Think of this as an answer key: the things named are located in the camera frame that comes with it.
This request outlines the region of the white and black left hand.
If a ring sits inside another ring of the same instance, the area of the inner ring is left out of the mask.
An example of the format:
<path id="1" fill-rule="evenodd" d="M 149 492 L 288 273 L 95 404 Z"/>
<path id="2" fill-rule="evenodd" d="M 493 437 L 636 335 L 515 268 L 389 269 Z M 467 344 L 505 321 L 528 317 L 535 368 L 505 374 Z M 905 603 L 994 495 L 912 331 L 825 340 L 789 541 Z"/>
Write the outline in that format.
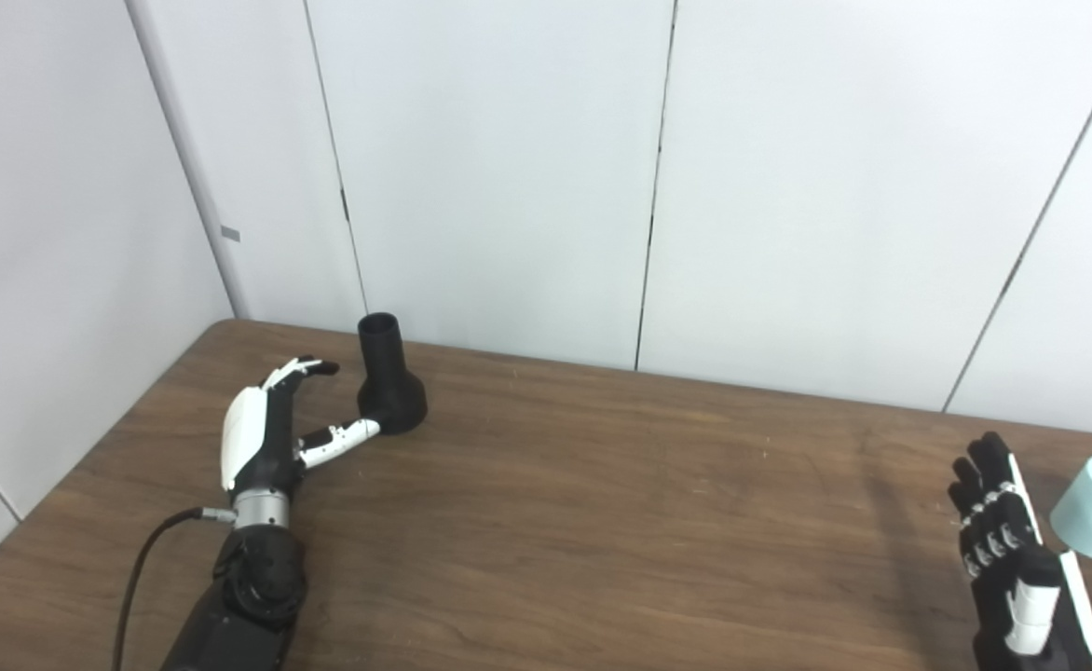
<path id="1" fill-rule="evenodd" d="M 235 396 L 225 413 L 221 444 L 221 485 L 232 498 L 253 488 L 290 496 L 305 472 L 379 436 L 379 421 L 371 417 L 295 436 L 294 400 L 304 379 L 332 377 L 339 369 L 335 362 L 295 357 Z"/>

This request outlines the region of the white and black right hand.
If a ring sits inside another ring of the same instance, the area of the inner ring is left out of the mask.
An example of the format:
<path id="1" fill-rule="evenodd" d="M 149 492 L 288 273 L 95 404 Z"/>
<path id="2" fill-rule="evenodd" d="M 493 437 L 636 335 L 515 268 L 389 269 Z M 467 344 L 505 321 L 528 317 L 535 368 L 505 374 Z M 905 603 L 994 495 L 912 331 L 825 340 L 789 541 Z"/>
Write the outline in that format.
<path id="1" fill-rule="evenodd" d="M 980 670 L 1092 670 L 1092 604 L 1077 554 L 1045 544 L 1017 459 L 994 431 L 951 464 L 947 493 L 976 608 Z"/>

